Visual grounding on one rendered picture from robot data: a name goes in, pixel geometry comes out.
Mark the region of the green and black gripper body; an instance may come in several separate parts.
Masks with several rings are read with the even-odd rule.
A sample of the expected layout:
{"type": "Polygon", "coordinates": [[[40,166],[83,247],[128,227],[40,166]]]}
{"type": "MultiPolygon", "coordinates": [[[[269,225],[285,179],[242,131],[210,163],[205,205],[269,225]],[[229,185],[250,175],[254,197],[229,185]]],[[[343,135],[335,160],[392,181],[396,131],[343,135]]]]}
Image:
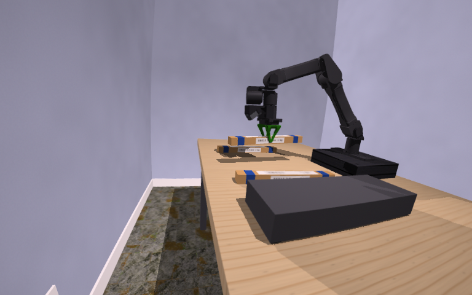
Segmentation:
{"type": "Polygon", "coordinates": [[[274,112],[273,112],[273,119],[263,119],[263,118],[257,118],[257,121],[259,121],[259,124],[263,125],[279,125],[279,122],[282,122],[282,119],[276,119],[277,116],[277,106],[274,106],[274,112]]]}

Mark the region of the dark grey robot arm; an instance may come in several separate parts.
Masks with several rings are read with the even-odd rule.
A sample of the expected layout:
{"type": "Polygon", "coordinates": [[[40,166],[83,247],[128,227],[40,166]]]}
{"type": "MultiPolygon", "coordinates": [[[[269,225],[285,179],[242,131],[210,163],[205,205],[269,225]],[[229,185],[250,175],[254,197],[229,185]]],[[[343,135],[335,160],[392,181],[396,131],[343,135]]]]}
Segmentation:
{"type": "Polygon", "coordinates": [[[245,105],[246,118],[253,120],[258,116],[258,118],[273,119],[274,106],[272,105],[277,105],[278,94],[274,90],[278,88],[278,85],[314,73],[316,74],[318,84],[321,85],[322,89],[325,89],[325,92],[332,101],[339,117],[342,133],[345,137],[348,137],[345,149],[331,147],[330,150],[365,162],[374,161],[374,158],[362,155],[359,152],[361,140],[364,140],[363,127],[360,120],[357,120],[354,115],[345,96],[341,83],[341,81],[343,81],[342,72],[329,54],[324,54],[310,61],[269,72],[263,78],[265,87],[248,86],[246,88],[246,104],[263,103],[269,106],[245,105]]]}

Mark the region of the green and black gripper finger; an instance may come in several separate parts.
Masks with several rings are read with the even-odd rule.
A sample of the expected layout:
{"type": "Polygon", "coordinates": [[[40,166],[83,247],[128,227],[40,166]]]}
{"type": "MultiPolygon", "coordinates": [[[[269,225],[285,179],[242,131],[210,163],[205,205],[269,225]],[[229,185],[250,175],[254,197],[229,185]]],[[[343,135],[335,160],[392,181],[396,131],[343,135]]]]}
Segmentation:
{"type": "Polygon", "coordinates": [[[262,129],[263,127],[265,127],[265,125],[263,125],[263,124],[258,124],[258,128],[259,128],[259,130],[260,130],[262,136],[264,136],[264,132],[263,132],[263,129],[262,129]]]}
{"type": "Polygon", "coordinates": [[[265,125],[265,130],[267,132],[267,137],[268,137],[268,140],[269,140],[270,143],[272,143],[273,139],[275,138],[275,135],[278,133],[280,128],[281,128],[281,125],[265,125]],[[274,131],[272,137],[270,137],[270,129],[271,128],[275,128],[275,131],[274,131]]]}

